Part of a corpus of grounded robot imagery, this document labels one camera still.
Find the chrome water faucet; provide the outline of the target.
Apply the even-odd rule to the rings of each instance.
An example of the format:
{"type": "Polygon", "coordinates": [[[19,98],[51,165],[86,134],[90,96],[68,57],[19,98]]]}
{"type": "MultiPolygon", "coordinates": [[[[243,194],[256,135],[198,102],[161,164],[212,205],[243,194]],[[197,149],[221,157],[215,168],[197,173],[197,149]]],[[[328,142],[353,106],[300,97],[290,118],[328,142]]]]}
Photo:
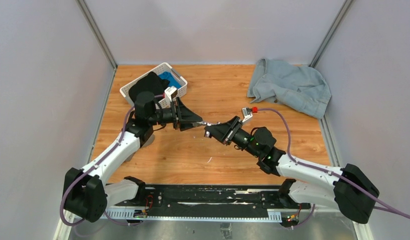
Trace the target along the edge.
{"type": "Polygon", "coordinates": [[[201,121],[198,124],[204,127],[204,136],[206,138],[212,138],[213,134],[212,134],[211,130],[213,130],[215,128],[215,126],[217,126],[219,123],[211,123],[211,122],[207,122],[207,121],[201,121]]]}

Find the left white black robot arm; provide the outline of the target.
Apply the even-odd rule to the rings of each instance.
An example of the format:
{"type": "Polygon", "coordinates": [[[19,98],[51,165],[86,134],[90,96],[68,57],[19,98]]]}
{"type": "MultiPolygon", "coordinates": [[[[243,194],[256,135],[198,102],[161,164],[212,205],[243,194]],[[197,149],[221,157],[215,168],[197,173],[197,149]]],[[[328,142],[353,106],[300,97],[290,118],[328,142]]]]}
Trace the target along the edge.
{"type": "Polygon", "coordinates": [[[154,133],[154,126],[167,124],[182,132],[203,126],[205,122],[179,97],[168,108],[163,108],[154,93],[139,93],[124,117],[121,132],[113,144],[82,168],[72,167],[66,172],[59,207],[61,221],[67,226],[76,226],[77,222],[69,222],[65,218],[64,213],[70,212],[82,221],[93,223],[101,218],[108,207],[125,200],[136,207],[143,205],[146,200],[143,181],[125,177],[119,183],[107,183],[125,161],[145,146],[154,133]]]}

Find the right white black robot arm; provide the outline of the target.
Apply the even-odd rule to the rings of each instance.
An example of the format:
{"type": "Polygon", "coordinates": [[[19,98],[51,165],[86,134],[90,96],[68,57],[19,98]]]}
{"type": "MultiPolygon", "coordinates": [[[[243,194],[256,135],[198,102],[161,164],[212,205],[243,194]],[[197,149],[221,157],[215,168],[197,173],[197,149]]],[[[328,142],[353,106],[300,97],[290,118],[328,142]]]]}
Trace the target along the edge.
{"type": "Polygon", "coordinates": [[[357,223],[368,223],[380,192],[359,167],[350,163],[332,167],[289,156],[276,148],[276,139],[266,127],[246,132],[242,126],[236,116],[206,126],[205,135],[227,146],[234,143],[237,149],[256,157],[263,172],[285,177],[278,195],[282,207],[313,203],[339,210],[357,223]]]}

